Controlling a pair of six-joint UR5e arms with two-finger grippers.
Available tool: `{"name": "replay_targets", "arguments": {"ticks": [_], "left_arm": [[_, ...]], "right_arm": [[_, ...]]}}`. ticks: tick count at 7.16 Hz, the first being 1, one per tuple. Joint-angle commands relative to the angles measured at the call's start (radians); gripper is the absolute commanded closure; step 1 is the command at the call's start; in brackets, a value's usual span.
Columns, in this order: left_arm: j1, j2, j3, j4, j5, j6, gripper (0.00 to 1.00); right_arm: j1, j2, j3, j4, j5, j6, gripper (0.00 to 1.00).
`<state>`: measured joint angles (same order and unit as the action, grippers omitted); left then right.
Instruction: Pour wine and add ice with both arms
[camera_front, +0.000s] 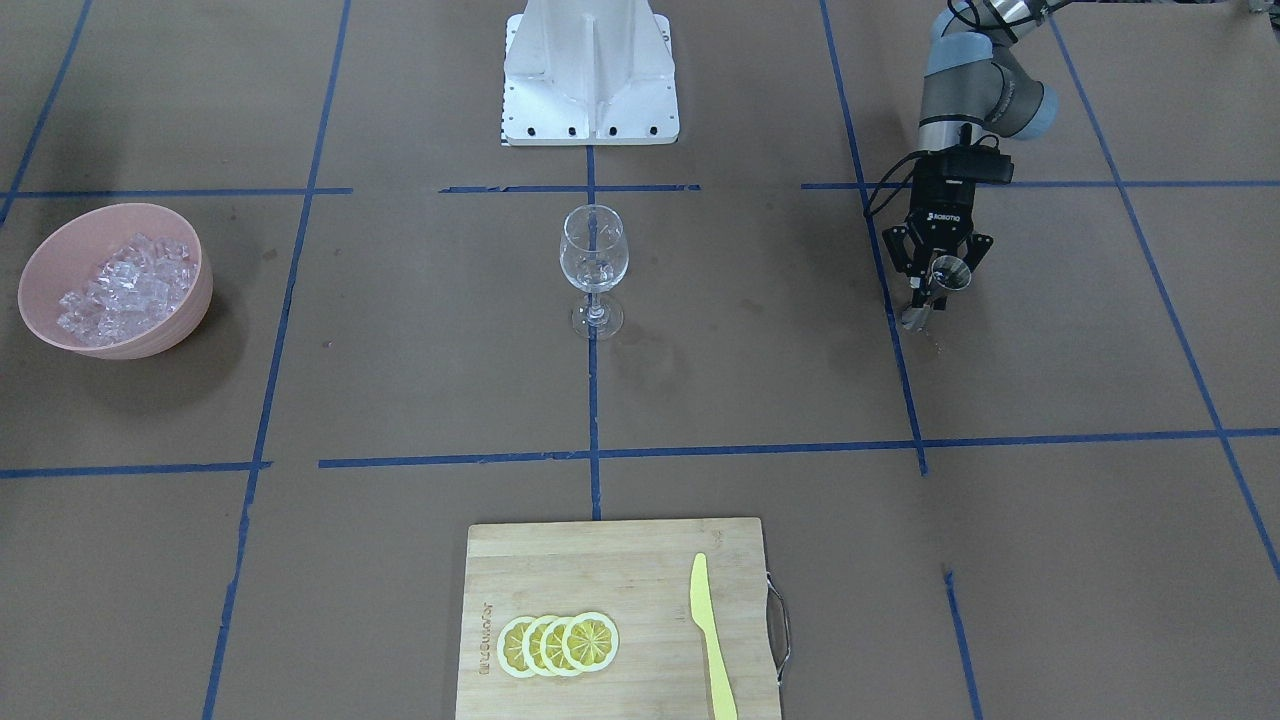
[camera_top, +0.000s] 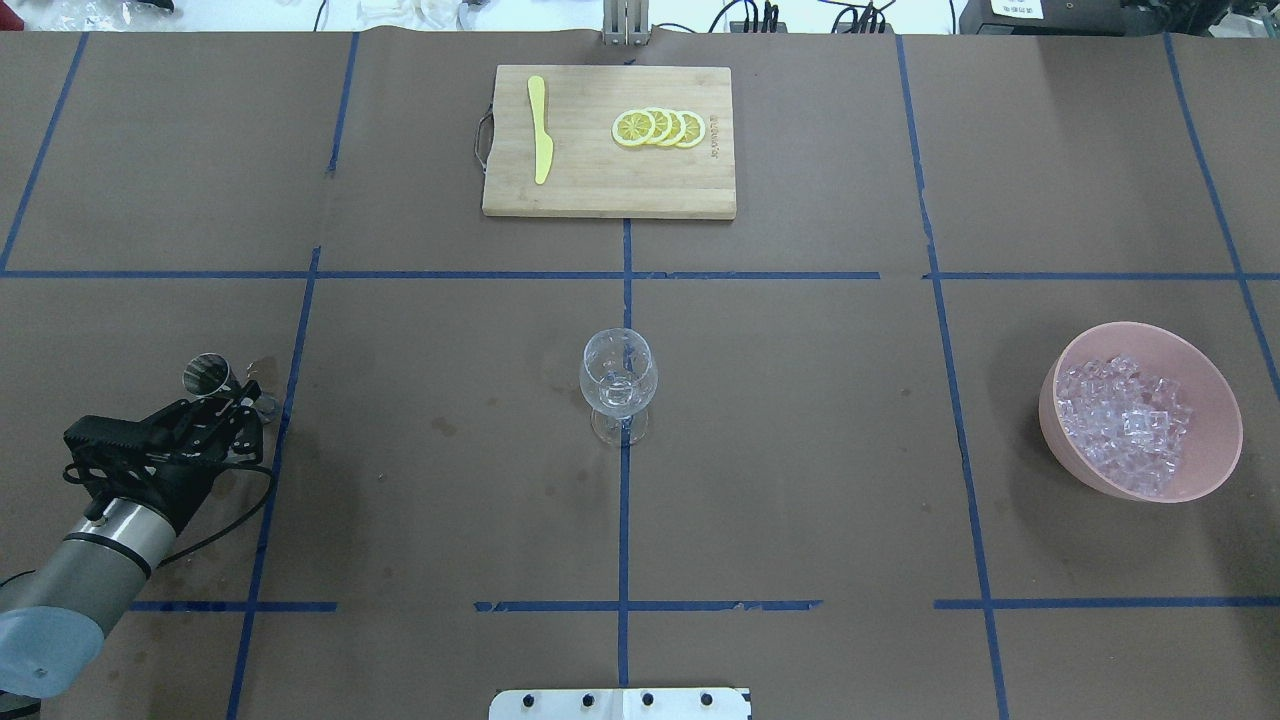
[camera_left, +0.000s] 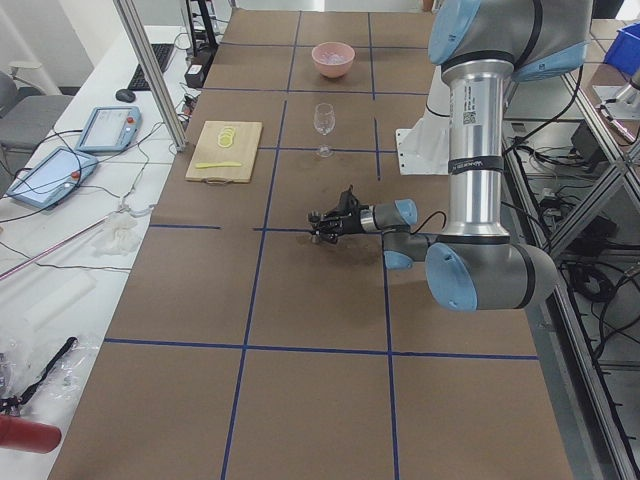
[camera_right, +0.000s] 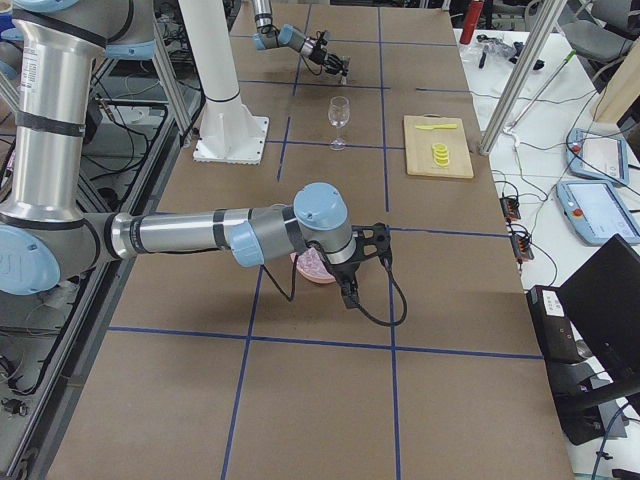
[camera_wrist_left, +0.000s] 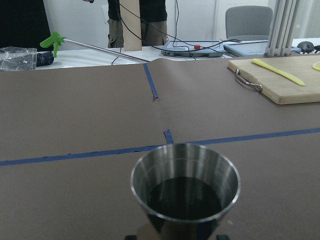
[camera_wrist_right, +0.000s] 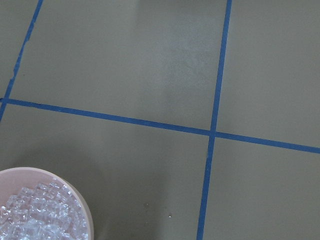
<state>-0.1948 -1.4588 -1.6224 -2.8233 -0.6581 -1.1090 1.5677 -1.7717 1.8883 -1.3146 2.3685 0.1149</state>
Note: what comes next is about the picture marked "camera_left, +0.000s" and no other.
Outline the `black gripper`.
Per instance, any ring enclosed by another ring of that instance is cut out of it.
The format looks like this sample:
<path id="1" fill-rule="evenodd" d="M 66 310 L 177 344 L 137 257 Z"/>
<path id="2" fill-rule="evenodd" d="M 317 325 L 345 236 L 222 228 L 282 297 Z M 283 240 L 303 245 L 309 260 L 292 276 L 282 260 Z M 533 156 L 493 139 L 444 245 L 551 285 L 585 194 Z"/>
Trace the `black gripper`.
<path id="1" fill-rule="evenodd" d="M 320 230 L 311 232 L 311 242 L 313 244 L 335 244 L 338 237 L 361 232 L 360 216 L 358 214 L 326 215 L 313 211 L 308 214 L 308 221 L 310 223 L 327 221 L 327 232 Z"/>

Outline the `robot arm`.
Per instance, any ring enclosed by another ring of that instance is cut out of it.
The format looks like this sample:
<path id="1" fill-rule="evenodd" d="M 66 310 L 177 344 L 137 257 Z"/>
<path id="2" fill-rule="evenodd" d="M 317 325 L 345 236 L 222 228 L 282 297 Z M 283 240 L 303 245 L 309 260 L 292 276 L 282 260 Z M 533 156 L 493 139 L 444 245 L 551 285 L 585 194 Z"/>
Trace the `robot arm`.
<path id="1" fill-rule="evenodd" d="M 449 214 L 434 238 L 412 231 L 413 201 L 362 204 L 344 191 L 338 205 L 308 216 L 315 238 L 383 236 L 390 269 L 425 265 L 437 303 L 456 311 L 522 309 L 548 298 L 557 270 L 542 249 L 511 241 L 501 225 L 504 85 L 555 77 L 586 58 L 589 1 L 447 1 L 428 53 L 450 90 Z"/>

